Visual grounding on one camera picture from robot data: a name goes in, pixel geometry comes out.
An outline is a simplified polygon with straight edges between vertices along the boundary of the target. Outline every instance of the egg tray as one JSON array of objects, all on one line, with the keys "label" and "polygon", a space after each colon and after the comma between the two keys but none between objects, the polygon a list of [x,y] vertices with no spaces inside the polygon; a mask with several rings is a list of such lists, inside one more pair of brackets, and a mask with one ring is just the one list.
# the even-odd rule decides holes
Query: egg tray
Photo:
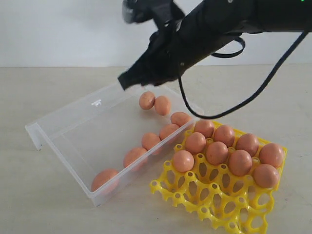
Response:
[{"label": "egg tray", "polygon": [[[213,121],[215,128],[222,125]],[[185,138],[181,144],[175,146],[175,152],[184,150],[185,141],[194,129],[185,132]],[[235,141],[229,152],[235,151],[235,145],[239,137],[245,132],[234,129]],[[218,166],[207,162],[204,152],[213,142],[212,138],[206,139],[207,145],[202,153],[194,155],[195,164],[191,171],[180,173],[172,164],[172,160],[164,162],[164,170],[160,177],[150,184],[151,192],[160,192],[162,198],[173,201],[173,206],[179,204],[185,206],[186,211],[197,212],[202,221],[208,218],[214,229],[224,227],[231,234],[264,234],[268,223],[266,214],[274,206],[272,193],[278,190],[278,184],[271,189],[259,187],[252,177],[253,170],[259,162],[259,152],[268,143],[267,140],[258,138],[260,147],[253,157],[253,166],[250,172],[241,177],[233,175],[227,166],[227,162]],[[282,177],[287,149],[284,150],[284,159],[277,168],[280,179]]]}]

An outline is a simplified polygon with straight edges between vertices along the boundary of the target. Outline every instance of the table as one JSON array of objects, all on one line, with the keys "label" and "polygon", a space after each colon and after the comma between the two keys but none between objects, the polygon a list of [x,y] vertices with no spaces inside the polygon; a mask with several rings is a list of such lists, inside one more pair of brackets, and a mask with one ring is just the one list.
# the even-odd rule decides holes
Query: table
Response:
[{"label": "table", "polygon": [[[250,96],[272,65],[202,66],[184,75],[187,98],[217,114]],[[125,68],[0,68],[1,234],[210,233],[208,221],[152,195],[153,173],[94,207],[49,147],[25,124],[116,82]],[[312,230],[312,67],[284,65],[251,104],[218,121],[288,148],[268,233]],[[178,83],[168,84],[179,92]]]}]

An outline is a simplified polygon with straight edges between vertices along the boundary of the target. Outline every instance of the brown egg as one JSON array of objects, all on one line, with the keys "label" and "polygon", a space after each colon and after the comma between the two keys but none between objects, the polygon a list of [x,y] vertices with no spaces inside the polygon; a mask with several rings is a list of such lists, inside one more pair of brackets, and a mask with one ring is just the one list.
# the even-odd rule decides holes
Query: brown egg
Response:
[{"label": "brown egg", "polygon": [[178,129],[179,126],[174,123],[167,124],[160,130],[159,137],[161,140],[163,140]]},{"label": "brown egg", "polygon": [[284,160],[284,151],[278,144],[270,143],[263,146],[259,153],[259,159],[261,163],[279,167],[282,165]]},{"label": "brown egg", "polygon": [[212,165],[224,163],[228,158],[229,150],[223,142],[211,143],[206,151],[206,160]]},{"label": "brown egg", "polygon": [[[99,174],[97,174],[97,176],[93,179],[92,184],[91,184],[91,191],[94,192],[95,190],[97,190],[99,187],[101,187],[103,184],[105,184],[106,182],[108,182],[110,179],[112,179],[113,177],[115,177],[118,174],[118,171],[113,169],[113,168],[109,168],[106,169],[102,172],[100,172]],[[105,194],[110,193],[112,190],[114,190],[116,187],[118,186],[118,181],[116,181],[115,183],[113,183],[111,186],[108,187],[108,189],[106,191],[104,191]]]},{"label": "brown egg", "polygon": [[201,153],[206,146],[206,138],[202,133],[192,133],[185,141],[185,149],[192,155]]},{"label": "brown egg", "polygon": [[247,133],[238,139],[235,148],[237,150],[245,150],[253,157],[258,151],[259,145],[258,138],[254,134]]},{"label": "brown egg", "polygon": [[142,137],[142,147],[147,151],[160,143],[160,138],[155,133],[146,133]]},{"label": "brown egg", "polygon": [[192,117],[184,112],[175,112],[170,117],[171,123],[178,125],[179,127],[183,126],[187,122],[192,120]]},{"label": "brown egg", "polygon": [[211,138],[214,130],[214,123],[208,119],[199,120],[194,127],[194,132],[202,133],[206,138]]},{"label": "brown egg", "polygon": [[155,103],[155,94],[151,91],[146,91],[140,96],[139,105],[143,110],[150,110]]},{"label": "brown egg", "polygon": [[279,174],[274,166],[260,164],[253,171],[253,179],[261,188],[273,188],[279,181]]},{"label": "brown egg", "polygon": [[155,110],[161,116],[166,116],[171,111],[171,102],[166,96],[159,96],[155,100]]},{"label": "brown egg", "polygon": [[[131,163],[136,161],[139,157],[141,157],[143,154],[147,152],[146,149],[144,148],[134,148],[130,150],[126,155],[125,158],[123,159],[123,167],[126,168],[128,167]],[[145,163],[147,162],[147,158],[143,160],[141,163],[139,163],[137,166],[135,166],[132,171],[137,171],[139,170]]]},{"label": "brown egg", "polygon": [[229,125],[221,125],[214,132],[214,141],[221,141],[231,147],[235,141],[235,132]]},{"label": "brown egg", "polygon": [[187,172],[194,167],[194,158],[190,152],[180,150],[176,152],[172,158],[174,168],[178,172]]},{"label": "brown egg", "polygon": [[229,170],[235,176],[247,175],[253,166],[250,154],[245,150],[234,151],[229,158]]}]

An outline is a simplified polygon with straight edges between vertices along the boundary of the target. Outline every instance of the transparent plastic box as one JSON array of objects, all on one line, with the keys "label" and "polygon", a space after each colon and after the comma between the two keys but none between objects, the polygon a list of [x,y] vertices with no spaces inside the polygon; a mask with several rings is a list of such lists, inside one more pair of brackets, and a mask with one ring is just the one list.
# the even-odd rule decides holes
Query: transparent plastic box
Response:
[{"label": "transparent plastic box", "polygon": [[[147,90],[154,92],[156,97],[165,95],[170,99],[169,115],[163,117],[154,108],[144,111],[139,107],[139,97]],[[191,106],[202,113],[197,106]],[[181,94],[166,86],[136,86],[125,92],[115,83],[27,124],[25,128],[35,147],[40,150],[47,143],[94,205],[99,206],[173,152],[196,118],[123,168],[125,154],[134,147],[141,147],[142,136],[146,132],[158,134],[165,124],[170,123],[171,114],[178,111],[190,114]],[[146,159],[147,163],[140,170],[132,170]],[[118,175],[91,192],[94,177],[107,168],[118,170]],[[116,182],[118,186],[109,192]]]}]

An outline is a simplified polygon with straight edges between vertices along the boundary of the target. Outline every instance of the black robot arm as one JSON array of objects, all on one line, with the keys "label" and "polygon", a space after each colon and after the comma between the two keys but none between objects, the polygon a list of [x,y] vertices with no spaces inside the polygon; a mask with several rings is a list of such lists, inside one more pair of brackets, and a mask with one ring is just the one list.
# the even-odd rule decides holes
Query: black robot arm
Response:
[{"label": "black robot arm", "polygon": [[124,0],[123,16],[127,23],[153,19],[158,27],[144,54],[119,76],[125,90],[174,81],[234,40],[244,47],[243,33],[302,32],[312,0],[204,0],[186,16],[173,0]]}]

